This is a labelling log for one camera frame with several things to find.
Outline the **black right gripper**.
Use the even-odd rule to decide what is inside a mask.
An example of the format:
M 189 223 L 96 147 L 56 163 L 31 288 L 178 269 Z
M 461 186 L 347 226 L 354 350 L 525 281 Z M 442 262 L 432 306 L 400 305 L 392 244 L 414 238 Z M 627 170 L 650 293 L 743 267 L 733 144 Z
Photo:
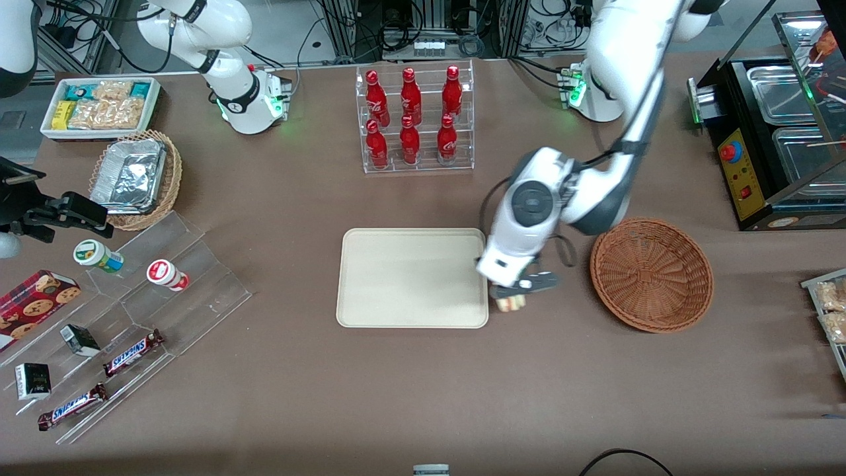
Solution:
M 13 235 L 29 236 L 40 242 L 52 242 L 55 230 L 61 228 L 89 230 L 105 239 L 112 238 L 114 226 L 108 223 L 108 209 L 76 192 L 61 198 L 50 198 L 40 192 L 37 180 L 46 174 L 1 157 L 1 225 L 10 225 Z M 40 208 L 42 225 L 19 221 L 30 209 Z

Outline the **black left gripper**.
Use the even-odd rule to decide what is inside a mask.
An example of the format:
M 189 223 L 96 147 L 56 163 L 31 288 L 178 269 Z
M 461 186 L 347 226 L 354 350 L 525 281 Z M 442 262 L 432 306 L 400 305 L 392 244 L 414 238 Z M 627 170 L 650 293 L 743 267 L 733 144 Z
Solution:
M 558 286 L 558 283 L 558 274 L 553 272 L 529 273 L 521 277 L 521 283 L 517 283 L 515 289 L 499 286 L 499 284 L 491 284 L 489 287 L 489 296 L 494 300 L 507 300 L 514 295 L 524 296 L 527 293 L 550 290 Z

